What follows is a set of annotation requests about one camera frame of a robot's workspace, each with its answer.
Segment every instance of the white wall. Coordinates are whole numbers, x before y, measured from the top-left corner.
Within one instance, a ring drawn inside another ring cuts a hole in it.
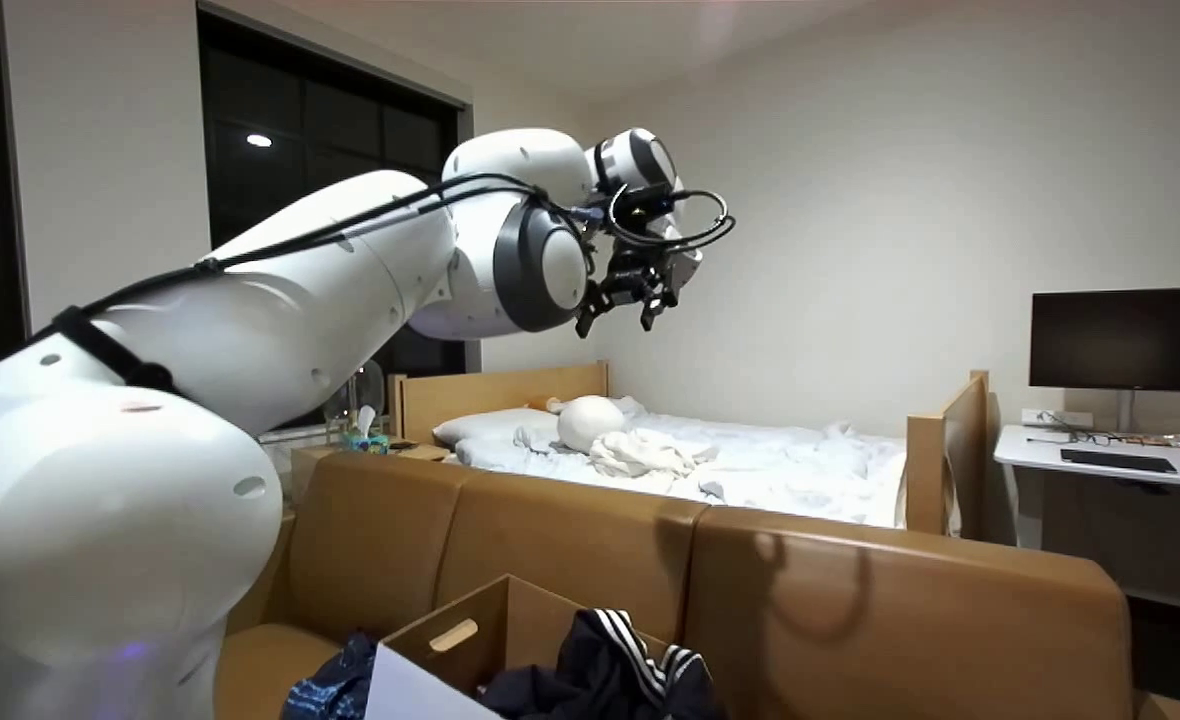
[[[447,47],[335,28],[309,0],[218,0],[212,12],[471,104],[471,129],[582,112]],[[22,237],[32,328],[70,306],[209,254],[195,0],[3,0]],[[487,368],[595,357],[573,331],[487,339]]]
[[[1180,0],[876,6],[595,122],[741,218],[652,339],[604,325],[661,409],[900,433],[992,368],[1012,415],[1059,406],[1033,290],[1180,283]]]

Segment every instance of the ceiling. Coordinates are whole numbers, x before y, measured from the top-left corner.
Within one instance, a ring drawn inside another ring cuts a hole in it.
[[[609,104],[719,66],[869,0],[327,0],[327,25]]]

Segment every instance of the couch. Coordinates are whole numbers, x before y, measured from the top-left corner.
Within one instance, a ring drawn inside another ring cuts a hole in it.
[[[518,573],[703,654],[733,718],[1176,718],[1125,593],[1054,554],[331,451],[233,612],[221,720],[281,718],[348,631]]]

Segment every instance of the computer monitor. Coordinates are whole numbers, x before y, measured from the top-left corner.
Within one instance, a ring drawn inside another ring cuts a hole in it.
[[[1180,290],[1033,292],[1027,386],[1180,393]]]

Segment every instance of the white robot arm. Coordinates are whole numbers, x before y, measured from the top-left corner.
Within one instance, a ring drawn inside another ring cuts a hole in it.
[[[680,237],[680,203],[719,219]],[[229,610],[281,530],[253,440],[320,409],[388,337],[582,331],[678,306],[733,230],[652,131],[461,144],[437,188],[320,188],[195,267],[70,309],[0,361],[0,718],[209,718]]]

